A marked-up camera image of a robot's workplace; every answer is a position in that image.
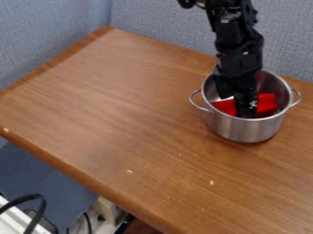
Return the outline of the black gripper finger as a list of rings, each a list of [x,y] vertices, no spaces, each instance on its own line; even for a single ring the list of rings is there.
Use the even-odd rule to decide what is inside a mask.
[[[234,94],[235,115],[241,118],[253,118],[257,115],[258,92],[248,90]]]
[[[214,72],[213,75],[219,97],[222,99],[230,98],[235,93],[233,81],[223,77],[218,72]]]

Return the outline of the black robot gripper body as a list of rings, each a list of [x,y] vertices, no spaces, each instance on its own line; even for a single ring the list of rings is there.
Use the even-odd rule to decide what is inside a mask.
[[[234,92],[254,90],[254,75],[264,67],[264,36],[257,30],[218,30],[215,49],[214,72],[233,81]]]

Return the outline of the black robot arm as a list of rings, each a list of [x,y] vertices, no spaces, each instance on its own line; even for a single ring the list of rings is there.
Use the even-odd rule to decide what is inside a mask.
[[[206,11],[215,34],[217,65],[211,74],[222,99],[234,97],[235,116],[253,118],[260,104],[256,74],[264,68],[264,36],[250,0],[178,0],[185,9]]]

